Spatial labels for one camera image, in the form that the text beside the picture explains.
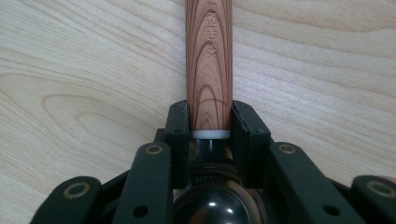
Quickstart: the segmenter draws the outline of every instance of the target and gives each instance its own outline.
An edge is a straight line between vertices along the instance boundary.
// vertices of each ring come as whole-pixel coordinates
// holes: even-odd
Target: wood grain handle
[[[187,0],[187,102],[192,130],[228,130],[233,103],[231,0]]]

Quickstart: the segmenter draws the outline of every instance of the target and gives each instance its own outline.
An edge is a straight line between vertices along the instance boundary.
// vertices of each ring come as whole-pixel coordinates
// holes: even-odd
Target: wooden table surface
[[[0,222],[106,182],[186,98],[184,0],[0,3]],[[396,175],[396,1],[233,0],[233,98],[328,177]]]

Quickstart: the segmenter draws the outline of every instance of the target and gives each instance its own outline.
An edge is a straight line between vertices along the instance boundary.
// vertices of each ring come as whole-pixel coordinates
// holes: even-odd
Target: round joint
[[[387,184],[372,180],[367,182],[366,186],[372,192],[381,195],[382,197],[396,198],[396,190]]]
[[[296,149],[291,145],[280,145],[278,149],[286,154],[294,154],[296,152]]]
[[[155,154],[161,153],[162,151],[163,151],[163,148],[158,145],[152,145],[152,146],[146,147],[146,153],[148,153],[150,155],[155,155]]]
[[[90,185],[87,182],[74,183],[64,190],[64,197],[66,199],[76,199],[84,196],[89,190]]]

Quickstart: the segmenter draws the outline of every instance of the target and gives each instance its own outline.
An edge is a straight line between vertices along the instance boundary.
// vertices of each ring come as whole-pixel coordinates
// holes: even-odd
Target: dark reflective surface
[[[221,186],[201,186],[175,201],[174,223],[249,223],[242,198]]]

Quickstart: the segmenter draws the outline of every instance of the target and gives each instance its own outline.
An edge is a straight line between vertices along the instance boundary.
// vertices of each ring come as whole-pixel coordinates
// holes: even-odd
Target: white ring
[[[191,131],[194,139],[227,139],[231,136],[230,130],[193,130]]]

